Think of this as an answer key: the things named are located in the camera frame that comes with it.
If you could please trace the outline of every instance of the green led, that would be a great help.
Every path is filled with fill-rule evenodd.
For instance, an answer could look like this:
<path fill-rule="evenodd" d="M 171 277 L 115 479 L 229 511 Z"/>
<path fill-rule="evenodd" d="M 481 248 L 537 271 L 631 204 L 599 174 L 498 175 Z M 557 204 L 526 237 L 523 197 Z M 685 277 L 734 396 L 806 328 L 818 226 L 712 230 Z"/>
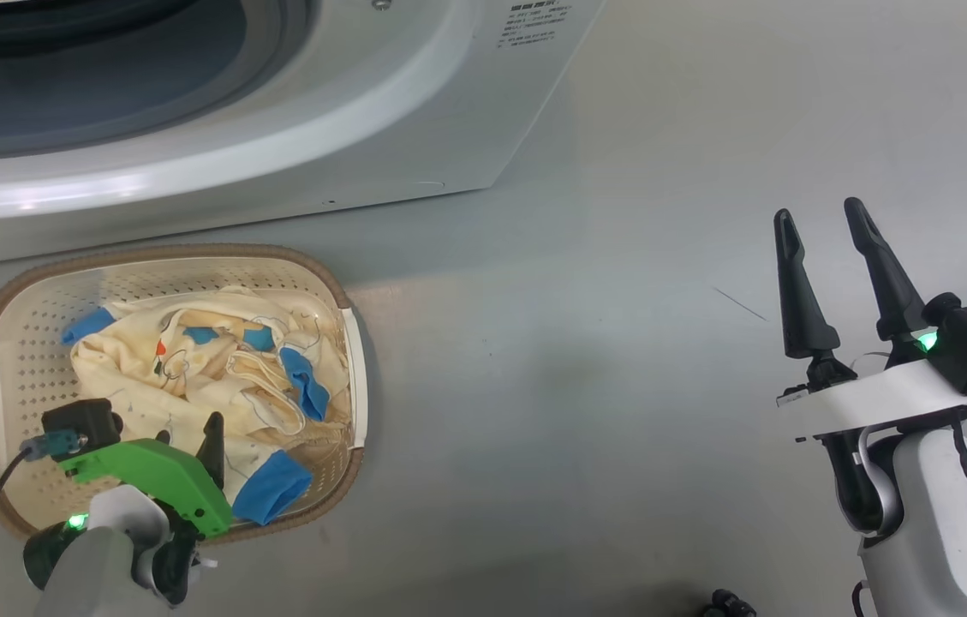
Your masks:
<path fill-rule="evenodd" d="M 87 515 L 73 514 L 69 516 L 69 527 L 73 530 L 83 530 L 84 527 L 87 527 Z"/>
<path fill-rule="evenodd" d="M 921 336 L 917 337 L 917 343 L 921 343 L 921 347 L 925 351 L 930 351 L 936 344 L 936 332 L 923 333 Z"/>

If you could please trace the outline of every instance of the beige plastic basket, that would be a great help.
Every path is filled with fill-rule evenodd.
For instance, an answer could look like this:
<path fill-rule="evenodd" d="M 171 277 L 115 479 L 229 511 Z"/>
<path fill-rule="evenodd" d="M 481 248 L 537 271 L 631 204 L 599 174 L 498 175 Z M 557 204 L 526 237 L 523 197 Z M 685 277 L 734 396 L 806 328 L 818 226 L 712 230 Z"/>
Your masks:
<path fill-rule="evenodd" d="M 0 470 L 9 453 L 41 431 L 41 414 L 76 398 L 76 376 L 61 332 L 77 317 L 111 301 L 176 296 L 243 285 L 284 294 L 334 324 L 349 364 L 353 422 L 339 446 L 290 450 L 314 479 L 311 488 L 265 527 L 233 523 L 214 542 L 272 534 L 305 524 L 337 504 L 354 483 L 365 452 L 368 392 L 361 334 L 346 293 L 331 273 L 298 251 L 265 245 L 187 245 L 146 249 L 52 263 L 21 274 L 0 290 Z M 91 497 L 112 480 L 76 484 L 49 459 L 24 464 L 0 497 L 0 522 L 17 536 L 87 510 Z"/>

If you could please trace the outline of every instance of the green bracket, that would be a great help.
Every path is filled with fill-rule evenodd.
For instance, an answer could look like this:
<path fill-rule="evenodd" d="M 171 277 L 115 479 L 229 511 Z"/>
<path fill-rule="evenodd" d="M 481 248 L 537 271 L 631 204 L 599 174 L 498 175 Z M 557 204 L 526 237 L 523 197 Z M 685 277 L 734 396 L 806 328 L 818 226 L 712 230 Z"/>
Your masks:
<path fill-rule="evenodd" d="M 60 462 L 83 484 L 113 476 L 175 508 L 206 538 L 232 525 L 232 506 L 197 458 L 155 439 L 122 441 Z"/>

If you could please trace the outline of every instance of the washing machine drum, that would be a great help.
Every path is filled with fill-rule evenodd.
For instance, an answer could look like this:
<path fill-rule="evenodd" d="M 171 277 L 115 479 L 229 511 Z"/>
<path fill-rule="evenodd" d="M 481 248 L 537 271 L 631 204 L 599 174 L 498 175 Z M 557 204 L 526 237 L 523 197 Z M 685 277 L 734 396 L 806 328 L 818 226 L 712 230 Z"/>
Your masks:
<path fill-rule="evenodd" d="M 0 0 L 0 157 L 188 122 L 267 82 L 311 0 Z"/>

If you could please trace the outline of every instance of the basket handle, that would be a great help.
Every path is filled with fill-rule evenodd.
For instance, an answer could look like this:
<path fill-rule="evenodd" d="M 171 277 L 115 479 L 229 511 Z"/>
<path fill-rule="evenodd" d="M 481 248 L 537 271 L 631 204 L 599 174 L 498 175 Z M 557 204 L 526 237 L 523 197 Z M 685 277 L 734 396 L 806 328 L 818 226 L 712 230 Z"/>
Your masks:
<path fill-rule="evenodd" d="M 369 379 L 365 374 L 365 351 L 361 348 L 361 329 L 352 308 L 343 308 L 346 329 L 346 363 L 349 364 L 350 403 L 354 412 L 354 445 L 363 448 L 369 433 Z"/>

